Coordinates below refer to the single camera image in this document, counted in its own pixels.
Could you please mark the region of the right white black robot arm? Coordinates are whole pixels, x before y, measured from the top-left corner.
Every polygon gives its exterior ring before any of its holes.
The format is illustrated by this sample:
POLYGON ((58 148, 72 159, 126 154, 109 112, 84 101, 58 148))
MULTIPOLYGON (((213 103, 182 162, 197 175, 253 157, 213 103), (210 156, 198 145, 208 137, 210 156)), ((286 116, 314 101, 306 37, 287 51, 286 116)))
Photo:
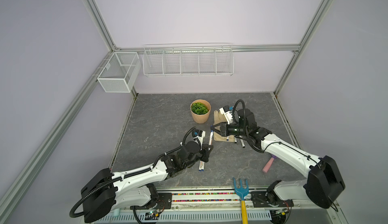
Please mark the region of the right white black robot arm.
POLYGON ((220 108, 218 113, 225 120, 211 129, 222 137, 234 136, 246 141, 256 152, 276 156, 304 176, 299 181, 273 182, 266 190, 264 201, 277 206, 286 200, 310 200, 324 209, 334 204, 346 186, 333 158, 307 153, 259 127, 248 109, 238 110, 237 117, 234 112, 231 107, 220 108))

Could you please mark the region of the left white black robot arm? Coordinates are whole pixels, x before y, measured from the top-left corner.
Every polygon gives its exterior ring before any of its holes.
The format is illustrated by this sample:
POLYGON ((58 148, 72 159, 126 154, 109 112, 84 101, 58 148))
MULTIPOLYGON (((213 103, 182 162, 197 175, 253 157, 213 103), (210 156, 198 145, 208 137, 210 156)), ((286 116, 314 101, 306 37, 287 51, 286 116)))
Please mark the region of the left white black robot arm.
POLYGON ((111 172, 104 168, 82 188, 81 199, 71 208, 69 216, 83 217, 86 223, 93 223, 115 209, 155 205, 159 197, 155 182, 174 178, 198 161, 208 162, 213 148, 189 141, 137 169, 111 172))

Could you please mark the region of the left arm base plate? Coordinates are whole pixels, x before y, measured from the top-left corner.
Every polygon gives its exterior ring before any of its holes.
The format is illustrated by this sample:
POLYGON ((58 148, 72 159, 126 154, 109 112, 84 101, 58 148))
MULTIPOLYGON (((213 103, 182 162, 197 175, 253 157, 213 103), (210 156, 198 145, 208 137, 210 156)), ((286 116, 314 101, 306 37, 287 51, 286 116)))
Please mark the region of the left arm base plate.
POLYGON ((152 198, 144 206, 136 206, 136 210, 148 210, 148 209, 171 209, 172 206, 172 193, 158 193, 158 197, 152 198))

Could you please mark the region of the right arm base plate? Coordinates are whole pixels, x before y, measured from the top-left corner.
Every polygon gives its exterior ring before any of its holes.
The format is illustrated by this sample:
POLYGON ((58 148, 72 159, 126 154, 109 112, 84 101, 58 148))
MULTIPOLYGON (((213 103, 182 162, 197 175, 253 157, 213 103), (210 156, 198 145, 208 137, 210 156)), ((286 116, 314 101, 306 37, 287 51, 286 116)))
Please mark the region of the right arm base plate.
POLYGON ((252 191, 253 206, 259 207, 294 207, 292 200, 280 200, 275 194, 266 191, 252 191))

